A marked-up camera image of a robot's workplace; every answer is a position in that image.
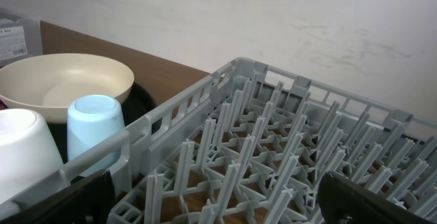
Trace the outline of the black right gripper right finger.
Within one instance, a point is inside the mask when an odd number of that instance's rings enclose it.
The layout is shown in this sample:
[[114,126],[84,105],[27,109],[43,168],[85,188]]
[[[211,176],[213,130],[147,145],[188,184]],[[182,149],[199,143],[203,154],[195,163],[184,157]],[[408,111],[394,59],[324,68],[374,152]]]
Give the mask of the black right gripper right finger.
[[322,176],[317,203],[326,224],[431,224],[334,171]]

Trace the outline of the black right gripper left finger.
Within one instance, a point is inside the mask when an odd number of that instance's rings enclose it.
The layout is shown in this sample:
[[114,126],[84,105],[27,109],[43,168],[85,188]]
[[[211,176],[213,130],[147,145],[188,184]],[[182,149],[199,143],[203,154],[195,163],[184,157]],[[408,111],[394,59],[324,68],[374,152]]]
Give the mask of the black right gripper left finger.
[[1,224],[106,223],[114,199],[111,172],[100,170]]

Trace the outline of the white cup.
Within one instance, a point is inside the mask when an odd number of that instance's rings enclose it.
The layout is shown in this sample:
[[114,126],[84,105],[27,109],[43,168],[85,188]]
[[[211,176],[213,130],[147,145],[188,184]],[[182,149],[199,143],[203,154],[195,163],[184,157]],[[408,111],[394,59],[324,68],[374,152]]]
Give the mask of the white cup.
[[29,109],[1,111],[1,202],[63,165],[46,120]]

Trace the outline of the light blue cup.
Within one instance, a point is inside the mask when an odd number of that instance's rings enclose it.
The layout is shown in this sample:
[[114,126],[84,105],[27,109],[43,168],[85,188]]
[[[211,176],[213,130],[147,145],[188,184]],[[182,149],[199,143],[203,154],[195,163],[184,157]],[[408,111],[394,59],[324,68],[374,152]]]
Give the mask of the light blue cup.
[[68,161],[125,127],[121,104],[105,95],[88,95],[76,99],[68,107]]

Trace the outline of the beige bowl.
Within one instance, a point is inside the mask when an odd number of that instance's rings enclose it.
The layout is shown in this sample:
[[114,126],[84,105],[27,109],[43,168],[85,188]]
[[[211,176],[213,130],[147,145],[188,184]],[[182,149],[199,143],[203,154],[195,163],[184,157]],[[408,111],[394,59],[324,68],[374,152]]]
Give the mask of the beige bowl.
[[62,124],[76,99],[100,94],[123,103],[135,76],[120,61],[99,55],[58,53],[30,57],[1,68],[1,101]]

